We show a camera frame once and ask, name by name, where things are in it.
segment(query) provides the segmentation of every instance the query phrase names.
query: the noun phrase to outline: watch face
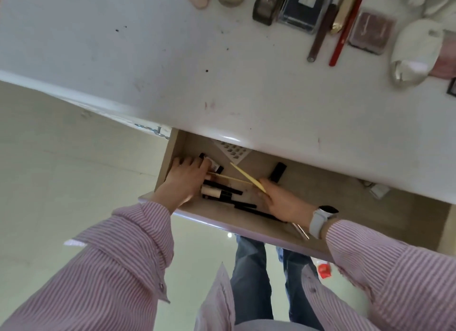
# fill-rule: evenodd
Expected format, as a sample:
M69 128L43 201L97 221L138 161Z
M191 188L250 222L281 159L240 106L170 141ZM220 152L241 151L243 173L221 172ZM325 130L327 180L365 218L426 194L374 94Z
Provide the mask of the watch face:
M326 205L326 206L320 206L319 208L327 213L339 213L339 210L332 206Z

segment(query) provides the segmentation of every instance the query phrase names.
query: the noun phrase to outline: white floor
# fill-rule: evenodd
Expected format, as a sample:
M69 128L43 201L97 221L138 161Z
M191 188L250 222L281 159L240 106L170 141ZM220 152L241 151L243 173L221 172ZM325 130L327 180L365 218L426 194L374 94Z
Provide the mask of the white floor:
M79 250L63 242L134 204L155 186L167 141L50 96L0 83L0 323ZM221 262L234 267L236 240L223 230L174 216L171 305L156 330L191 330ZM272 305L288 320L282 266L267 246ZM326 279L361 313L367 300L333 270Z

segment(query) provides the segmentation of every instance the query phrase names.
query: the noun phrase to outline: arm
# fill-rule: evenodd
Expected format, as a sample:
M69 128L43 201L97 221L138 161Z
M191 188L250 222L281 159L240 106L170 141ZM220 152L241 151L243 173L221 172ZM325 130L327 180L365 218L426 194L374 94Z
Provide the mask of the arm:
M145 204L83 231L87 246L0 327L9 330L151 330L174 242L170 215L199 190L210 161L174 160Z
M316 206L268 180L262 179L261 184L268 192L265 199L274 216L309 227ZM321 236L335 264L368 295L370 319L379 328L456 330L456 259L337 218L323 226ZM319 319L333 317L324 308L316 314Z

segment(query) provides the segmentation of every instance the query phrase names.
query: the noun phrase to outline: red pencil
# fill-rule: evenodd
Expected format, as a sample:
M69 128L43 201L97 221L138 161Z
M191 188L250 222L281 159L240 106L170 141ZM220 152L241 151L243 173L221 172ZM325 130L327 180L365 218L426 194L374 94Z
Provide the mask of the red pencil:
M361 2L362 0L355 0L355 3L353 4L353 9L351 10L350 15L348 16L347 22L345 23L345 26L342 30L339 41L337 42L336 48L334 49L334 53L332 54L331 60L329 61L330 67L334 67L336 65L337 60L341 55L343 46L345 45L345 42L348 39L348 35L352 30L353 23L355 23L356 16L358 15L359 8L361 6Z

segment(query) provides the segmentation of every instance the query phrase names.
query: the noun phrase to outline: white watch strap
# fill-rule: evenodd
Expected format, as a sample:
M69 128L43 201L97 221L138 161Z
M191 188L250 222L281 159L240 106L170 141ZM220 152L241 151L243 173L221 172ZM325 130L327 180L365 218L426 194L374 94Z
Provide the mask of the white watch strap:
M332 213L323 211L322 209L317 209L313 214L309 227L311 235L320 239L320 231L322 230L323 225L328 221L328 218L332 215Z

